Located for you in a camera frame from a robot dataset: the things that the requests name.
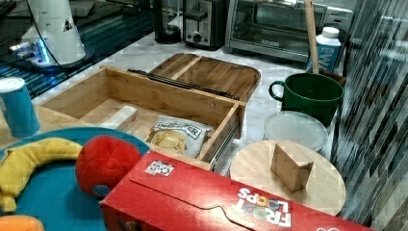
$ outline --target bottle cap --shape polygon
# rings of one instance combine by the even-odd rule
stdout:
[[[334,27],[324,27],[321,34],[326,38],[336,39],[339,36],[339,30]]]

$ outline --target toaster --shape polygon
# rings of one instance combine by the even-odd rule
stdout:
[[[183,0],[183,41],[186,45],[218,49],[225,42],[224,0]]]

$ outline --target plastic bag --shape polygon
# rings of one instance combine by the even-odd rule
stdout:
[[[159,115],[146,141],[168,151],[195,158],[213,127],[188,119]]]

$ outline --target wooden spoon handle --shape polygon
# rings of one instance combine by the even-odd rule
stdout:
[[[316,45],[317,42],[316,42],[315,11],[313,9],[312,0],[305,0],[305,10],[313,73],[319,74],[318,48]]]

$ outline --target mug handle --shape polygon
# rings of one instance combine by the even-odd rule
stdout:
[[[275,81],[275,82],[273,82],[273,83],[269,86],[269,95],[270,95],[272,98],[276,99],[277,101],[282,102],[282,101],[283,101],[283,98],[282,98],[282,97],[279,97],[279,96],[277,96],[275,93],[273,93],[272,88],[273,88],[273,86],[275,86],[275,85],[280,85],[280,86],[282,86],[282,87],[285,87],[285,86],[286,86],[286,85],[285,85],[285,82],[283,82],[283,81]]]

